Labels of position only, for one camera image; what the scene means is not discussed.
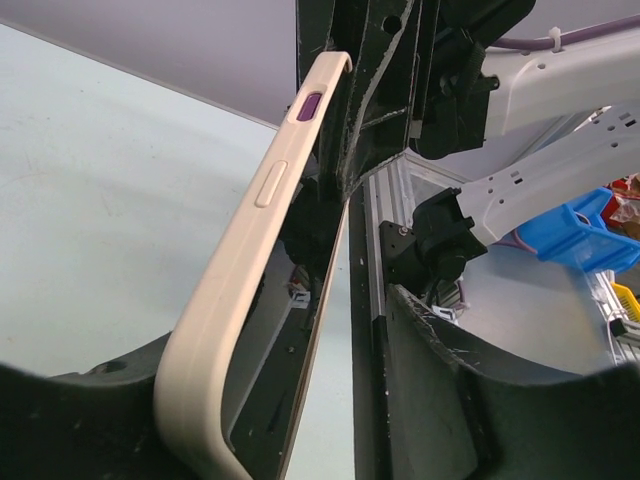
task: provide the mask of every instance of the black bracket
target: black bracket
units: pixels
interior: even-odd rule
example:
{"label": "black bracket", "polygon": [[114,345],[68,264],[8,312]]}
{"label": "black bracket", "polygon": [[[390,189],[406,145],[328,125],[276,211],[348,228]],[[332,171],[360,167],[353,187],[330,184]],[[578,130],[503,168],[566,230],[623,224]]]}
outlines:
{"label": "black bracket", "polygon": [[437,159],[481,147],[489,94],[485,49],[535,0],[297,0],[298,84],[318,53],[346,51],[315,154],[324,198],[346,199],[407,147]]}
{"label": "black bracket", "polygon": [[627,328],[622,318],[615,318],[609,322],[609,330],[614,338],[634,347],[640,347],[640,336]]}
{"label": "black bracket", "polygon": [[392,222],[380,225],[385,283],[402,285],[420,296],[433,282],[455,282],[468,261],[487,248],[471,233],[473,219],[464,217],[448,188],[413,212],[413,229]]}

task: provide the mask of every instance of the beige phone case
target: beige phone case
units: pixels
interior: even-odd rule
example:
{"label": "beige phone case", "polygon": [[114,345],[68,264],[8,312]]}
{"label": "beige phone case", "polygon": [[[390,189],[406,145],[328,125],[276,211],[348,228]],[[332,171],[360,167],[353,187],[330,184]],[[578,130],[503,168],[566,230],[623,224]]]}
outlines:
{"label": "beige phone case", "polygon": [[[347,53],[324,52],[314,62],[162,356],[154,392],[156,424],[167,446],[203,478],[251,478],[224,440],[225,378],[260,277],[345,70],[351,70]],[[318,317],[326,304],[334,258]],[[303,372],[303,383],[307,382],[308,372]],[[298,407],[305,389],[300,389]]]}

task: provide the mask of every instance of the black plastic part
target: black plastic part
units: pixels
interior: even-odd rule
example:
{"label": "black plastic part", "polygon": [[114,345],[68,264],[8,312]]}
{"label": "black plastic part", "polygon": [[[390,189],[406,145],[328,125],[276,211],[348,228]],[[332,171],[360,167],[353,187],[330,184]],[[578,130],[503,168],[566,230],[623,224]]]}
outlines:
{"label": "black plastic part", "polygon": [[485,48],[535,0],[297,0],[297,76],[321,51],[351,55],[320,132],[321,194],[348,198],[362,177],[409,145],[427,158],[484,141]]}
{"label": "black plastic part", "polygon": [[340,202],[321,202],[315,180],[300,183],[303,188],[289,207],[279,238],[293,263],[304,265],[324,281],[343,206]]}
{"label": "black plastic part", "polygon": [[637,364],[587,376],[545,367],[432,315],[400,286],[386,318],[390,478],[638,477]]}
{"label": "black plastic part", "polygon": [[609,322],[611,334],[619,341],[634,347],[640,347],[640,335],[627,328],[621,318],[615,318]]}
{"label": "black plastic part", "polygon": [[[258,308],[258,302],[260,301],[260,295],[262,295],[262,290],[264,289],[264,273],[262,274],[262,278],[260,279],[260,283],[258,284],[258,288],[256,288],[256,293],[253,295],[253,300],[251,300],[251,305],[249,305],[249,313],[247,314],[247,318],[251,317],[253,312]],[[242,330],[247,326],[247,322],[244,322],[242,325]]]}
{"label": "black plastic part", "polygon": [[424,294],[432,276],[420,260],[413,230],[385,221],[379,232],[385,284],[403,285],[414,295]]}
{"label": "black plastic part", "polygon": [[253,480],[278,477],[311,332],[306,309],[291,309],[231,432],[231,444]]}
{"label": "black plastic part", "polygon": [[471,233],[473,219],[464,217],[456,196],[448,188],[422,202],[413,212],[413,232],[419,258],[433,278],[453,282],[466,263],[487,252]]}
{"label": "black plastic part", "polygon": [[52,379],[0,365],[0,478],[195,480],[158,436],[153,382],[169,335]]}
{"label": "black plastic part", "polygon": [[380,247],[386,284],[402,285],[417,296],[439,283],[450,286],[468,261],[487,248],[471,233],[456,200],[459,189],[446,189],[413,212],[413,229],[392,222],[380,224]]}

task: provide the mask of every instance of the smartphone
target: smartphone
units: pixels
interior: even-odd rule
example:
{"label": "smartphone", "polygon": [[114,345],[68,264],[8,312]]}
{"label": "smartphone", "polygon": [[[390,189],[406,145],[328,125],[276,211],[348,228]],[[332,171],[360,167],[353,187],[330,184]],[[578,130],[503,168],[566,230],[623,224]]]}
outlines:
{"label": "smartphone", "polygon": [[156,424],[202,478],[286,471],[346,212],[303,172],[351,68],[317,57],[162,355]]}

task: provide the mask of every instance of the purple button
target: purple button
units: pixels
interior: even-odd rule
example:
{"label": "purple button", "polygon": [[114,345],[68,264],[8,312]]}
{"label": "purple button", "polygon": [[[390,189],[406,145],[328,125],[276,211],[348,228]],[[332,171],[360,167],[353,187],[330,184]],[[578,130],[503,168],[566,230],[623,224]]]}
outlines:
{"label": "purple button", "polygon": [[308,122],[313,118],[313,116],[316,113],[316,109],[320,104],[321,98],[322,98],[322,94],[320,92],[309,94],[309,96],[305,99],[304,103],[302,104],[300,113],[298,113],[299,122]]}

